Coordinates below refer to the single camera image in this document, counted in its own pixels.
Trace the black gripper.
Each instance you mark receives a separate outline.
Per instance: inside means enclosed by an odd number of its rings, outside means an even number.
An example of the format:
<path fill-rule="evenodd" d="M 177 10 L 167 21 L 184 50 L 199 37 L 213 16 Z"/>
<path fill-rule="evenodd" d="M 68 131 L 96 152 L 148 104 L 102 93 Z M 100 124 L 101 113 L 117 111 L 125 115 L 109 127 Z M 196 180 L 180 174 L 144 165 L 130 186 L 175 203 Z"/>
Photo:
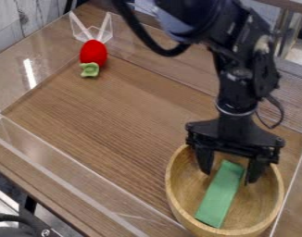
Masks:
<path fill-rule="evenodd" d="M 277 163 L 284 140 L 259 127 L 249 116 L 220 115 L 211 120 L 188 122 L 185 131 L 187 144 L 195 151 L 199 168 L 207 175 L 211 173 L 215 151 L 251 159 L 244 184 L 257 181 L 268 163 Z"/>

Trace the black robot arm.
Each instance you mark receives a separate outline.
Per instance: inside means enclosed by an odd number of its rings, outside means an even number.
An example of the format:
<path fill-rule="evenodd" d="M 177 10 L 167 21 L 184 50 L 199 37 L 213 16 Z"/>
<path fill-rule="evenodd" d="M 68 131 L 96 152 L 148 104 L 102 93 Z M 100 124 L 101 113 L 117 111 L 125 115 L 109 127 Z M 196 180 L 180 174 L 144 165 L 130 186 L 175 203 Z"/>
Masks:
<path fill-rule="evenodd" d="M 215 107 L 219 117 L 185 124 L 185 144 L 204 173 L 211 172 L 213 153 L 248 159 L 244 181 L 253 183 L 279 160 L 284 140 L 268 132 L 275 125 L 257 125 L 259 102 L 280 103 L 272 96 L 280 75 L 275 64 L 275 33 L 257 12 L 240 0 L 150 0 L 160 27 L 176 41 L 165 49 L 150 38 L 128 2 L 110 0 L 144 45 L 161 56 L 183 54 L 192 44 L 211 51 L 219 78 Z"/>

